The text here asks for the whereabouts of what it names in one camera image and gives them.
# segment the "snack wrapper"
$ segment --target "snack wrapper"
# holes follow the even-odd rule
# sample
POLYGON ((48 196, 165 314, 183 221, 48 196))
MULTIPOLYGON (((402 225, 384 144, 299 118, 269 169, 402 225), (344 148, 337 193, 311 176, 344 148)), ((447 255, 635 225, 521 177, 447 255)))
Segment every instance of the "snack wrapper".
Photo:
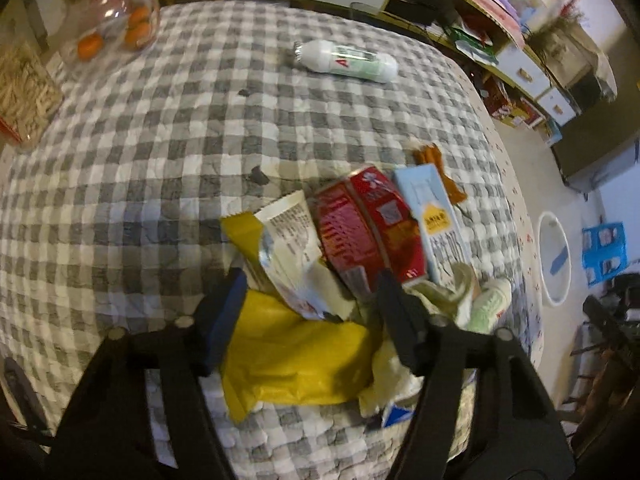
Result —
POLYGON ((303 191, 256 214, 222 219, 226 235, 264 274, 284 302, 306 319, 347 319, 356 303, 323 260, 303 191))
POLYGON ((417 223, 377 168, 350 174, 316 193, 324 254, 354 296, 372 299, 380 270, 404 283, 425 275, 417 223))

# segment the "yellow label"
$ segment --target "yellow label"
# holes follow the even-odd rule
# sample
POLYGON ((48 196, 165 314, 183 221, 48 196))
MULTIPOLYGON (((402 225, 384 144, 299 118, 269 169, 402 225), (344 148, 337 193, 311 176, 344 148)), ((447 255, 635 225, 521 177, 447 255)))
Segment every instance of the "yellow label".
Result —
POLYGON ((430 235, 436 235, 451 228, 451 220, 447 212, 433 203, 429 203, 424 209, 422 218, 430 235))

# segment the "orange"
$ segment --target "orange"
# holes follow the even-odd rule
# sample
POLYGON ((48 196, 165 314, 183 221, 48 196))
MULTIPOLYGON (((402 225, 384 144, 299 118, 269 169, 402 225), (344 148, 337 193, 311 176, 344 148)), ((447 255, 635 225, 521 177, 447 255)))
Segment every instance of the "orange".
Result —
POLYGON ((130 28, 125 37, 124 43, 132 50, 143 48, 151 39, 151 25, 148 22, 141 22, 134 28, 130 28))
POLYGON ((135 28, 141 22, 148 22, 150 16, 151 11, 148 7, 138 7, 129 16, 129 28, 135 28))
POLYGON ((97 32, 89 34, 78 41, 78 59, 89 61, 93 59, 104 46, 102 36, 97 32))

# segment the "yellow drawer handle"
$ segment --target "yellow drawer handle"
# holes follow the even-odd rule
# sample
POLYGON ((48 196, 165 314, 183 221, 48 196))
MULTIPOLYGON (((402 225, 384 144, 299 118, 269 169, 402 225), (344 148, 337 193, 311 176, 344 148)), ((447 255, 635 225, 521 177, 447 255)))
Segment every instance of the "yellow drawer handle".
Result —
POLYGON ((529 75, 529 72, 524 70, 523 68, 519 68, 517 74, 524 79, 527 83, 533 82, 533 78, 529 75))

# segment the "container of sticks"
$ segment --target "container of sticks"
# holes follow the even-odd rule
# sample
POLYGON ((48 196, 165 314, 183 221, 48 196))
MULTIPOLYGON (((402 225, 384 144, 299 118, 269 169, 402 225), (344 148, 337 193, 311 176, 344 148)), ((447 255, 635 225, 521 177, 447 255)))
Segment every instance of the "container of sticks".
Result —
POLYGON ((4 140, 20 149, 35 148, 62 99, 60 88, 26 41, 0 41, 0 136, 4 140))

